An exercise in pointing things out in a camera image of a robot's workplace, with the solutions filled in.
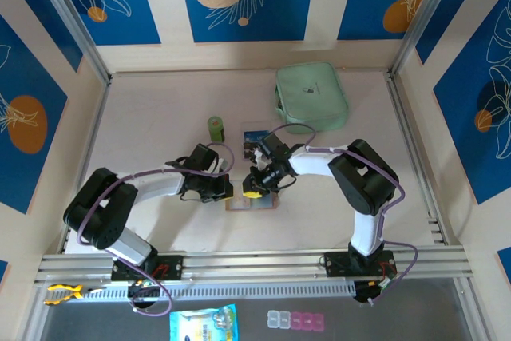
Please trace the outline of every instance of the green bag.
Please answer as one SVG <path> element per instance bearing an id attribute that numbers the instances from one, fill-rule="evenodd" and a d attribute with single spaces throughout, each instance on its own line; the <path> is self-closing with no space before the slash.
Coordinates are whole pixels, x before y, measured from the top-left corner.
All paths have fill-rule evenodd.
<path id="1" fill-rule="evenodd" d="M 282 121 L 304 123 L 317 131 L 341 128 L 348 104 L 337 72 L 327 62 L 288 65 L 277 71 L 276 110 Z M 286 127 L 289 133 L 309 133 L 305 127 Z"/>

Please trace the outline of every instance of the white floor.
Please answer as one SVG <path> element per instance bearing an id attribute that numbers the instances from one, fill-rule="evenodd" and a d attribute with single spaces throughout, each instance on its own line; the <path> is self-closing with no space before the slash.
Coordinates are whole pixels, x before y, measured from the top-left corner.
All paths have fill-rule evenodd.
<path id="1" fill-rule="evenodd" d="M 340 130 L 320 133 L 313 145 L 371 144 L 399 175 L 406 199 L 389 212 L 384 236 L 416 245 L 433 244 L 427 209 L 415 179 L 385 79 L 377 72 L 340 72 L 351 114 Z M 250 163 L 241 160 L 247 127 L 274 127 L 275 72 L 230 71 L 116 77 L 111 85 L 89 174 L 158 168 L 209 142 L 207 119 L 224 120 L 226 144 L 235 154 L 232 180 Z M 305 136 L 279 134 L 292 145 Z M 224 157 L 223 149 L 219 152 Z M 128 228 L 159 251 L 248 251 L 344 247 L 353 231 L 353 212 L 329 177 L 301 176 L 273 211 L 226 212 L 224 203 L 182 202 L 175 196 L 137 205 Z M 91 252 L 69 236 L 67 253 Z"/>

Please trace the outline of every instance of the small green cylinder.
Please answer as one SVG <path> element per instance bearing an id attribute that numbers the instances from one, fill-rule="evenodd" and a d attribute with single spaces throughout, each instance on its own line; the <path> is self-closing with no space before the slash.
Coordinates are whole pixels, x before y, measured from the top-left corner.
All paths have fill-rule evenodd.
<path id="1" fill-rule="evenodd" d="M 208 130 L 211 141 L 215 141 L 217 143 L 224 142 L 224 123 L 218 116 L 211 116 L 208 119 Z"/>

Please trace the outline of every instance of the robotic arm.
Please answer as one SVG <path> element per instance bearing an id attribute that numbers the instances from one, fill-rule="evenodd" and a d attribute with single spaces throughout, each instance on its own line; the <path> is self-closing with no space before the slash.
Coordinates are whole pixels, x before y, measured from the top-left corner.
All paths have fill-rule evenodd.
<path id="1" fill-rule="evenodd" d="M 380 276 L 381 269 L 378 269 L 378 265 L 389 263 L 393 255 L 391 251 L 383 251 L 378 223 L 382 210 L 394 196 L 395 186 L 380 172 L 366 167 L 366 162 L 376 165 L 398 180 L 389 165 L 363 140 L 356 140 L 347 147 L 338 147 L 325 153 L 321 149 L 305 145 L 289 148 L 274 133 L 270 133 L 261 141 L 255 153 L 256 166 L 250 168 L 250 174 L 243 182 L 244 194 L 250 198 L 258 198 L 279 192 L 294 183 L 280 186 L 286 176 L 296 178 L 316 174 L 333 177 L 355 210 L 355 231 L 348 252 L 325 253 L 327 275 L 362 277 L 362 280 L 368 276 Z M 165 164 L 167 169 L 179 172 L 165 172 L 165 169 L 162 169 L 161 173 L 141 179 L 138 188 L 129 178 L 123 178 L 121 182 L 121 178 L 108 169 L 98 169 L 66 209 L 64 221 L 79 232 L 80 227 L 84 226 L 85 217 L 91 214 L 97 200 L 107 189 L 113 188 L 92 212 L 82 237 L 95 248 L 105 249 L 151 276 L 160 272 L 161 266 L 167 266 L 159 275 L 159 280 L 180 280 L 183 257 L 158 255 L 158 251 L 151 244 L 125 227 L 126 221 L 133 205 L 156 196 L 180 194 L 182 198 L 186 192 L 195 191 L 199 193 L 203 203 L 232 197 L 233 187 L 227 174 L 200 174 L 214 173 L 217 168 L 222 170 L 222 164 L 223 161 L 216 151 L 197 145 L 189 157 L 181 157 Z M 112 280 L 133 281 L 140 277 L 139 273 L 126 267 L 120 260 L 114 262 Z M 375 297 L 379 292 L 377 289 L 367 297 Z"/>
<path id="2" fill-rule="evenodd" d="M 347 147 L 336 149 L 356 153 L 398 181 L 396 173 L 365 141 L 356 140 Z M 368 276 L 374 270 L 375 261 L 382 256 L 383 243 L 378 238 L 378 223 L 382 210 L 394 197 L 395 186 L 361 161 L 345 153 L 336 153 L 342 152 L 336 149 L 325 153 L 304 145 L 289 148 L 270 133 L 261 141 L 259 151 L 256 150 L 256 166 L 251 167 L 244 180 L 244 195 L 258 198 L 279 192 L 282 189 L 279 184 L 286 176 L 296 178 L 315 174 L 333 177 L 355 210 L 355 230 L 348 246 L 350 267 L 342 276 Z"/>
<path id="3" fill-rule="evenodd" d="M 222 164 L 216 151 L 199 144 L 189 157 L 168 162 L 164 168 L 215 172 L 217 168 L 222 169 Z M 210 177 L 187 172 L 164 173 L 164 168 L 162 173 L 141 179 L 138 189 L 129 182 L 120 183 L 93 213 L 83 237 L 95 248 L 108 250 L 147 273 L 153 273 L 159 264 L 157 250 L 125 227 L 133 205 L 157 196 L 180 194 L 182 197 L 188 191 L 199 193 L 203 203 L 232 197 L 233 187 L 228 175 Z M 78 232 L 96 200 L 116 181 L 117 175 L 108 169 L 96 170 L 66 209 L 65 223 Z"/>

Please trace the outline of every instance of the orange circle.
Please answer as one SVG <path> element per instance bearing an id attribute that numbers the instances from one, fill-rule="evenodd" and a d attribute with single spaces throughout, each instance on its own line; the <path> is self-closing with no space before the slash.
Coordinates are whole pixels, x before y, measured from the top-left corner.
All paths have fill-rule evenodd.
<path id="1" fill-rule="evenodd" d="M 10 140 L 16 148 L 24 153 L 39 152 L 45 144 L 48 133 L 48 120 L 41 102 L 35 97 L 18 96 L 12 100 L 9 107 L 15 109 L 15 111 L 7 111 L 11 117 L 15 117 L 17 113 L 23 114 L 8 125 Z M 34 113 L 37 113 L 35 117 L 29 118 L 29 115 Z M 30 119 L 31 124 L 23 122 L 21 118 Z"/>
<path id="2" fill-rule="evenodd" d="M 492 114 L 486 109 L 482 109 L 476 114 L 476 128 L 480 132 L 488 132 L 492 128 Z"/>
<path id="3" fill-rule="evenodd" d="M 397 0 L 387 9 L 383 27 L 392 34 L 406 32 L 422 0 Z"/>
<path id="4" fill-rule="evenodd" d="M 238 24 L 240 25 L 240 27 L 248 26 L 248 19 L 247 18 L 239 18 Z"/>
<path id="5" fill-rule="evenodd" d="M 89 18 L 98 23 L 106 21 L 107 18 L 106 12 L 103 9 L 95 6 L 90 7 L 87 10 L 87 14 L 89 15 Z"/>

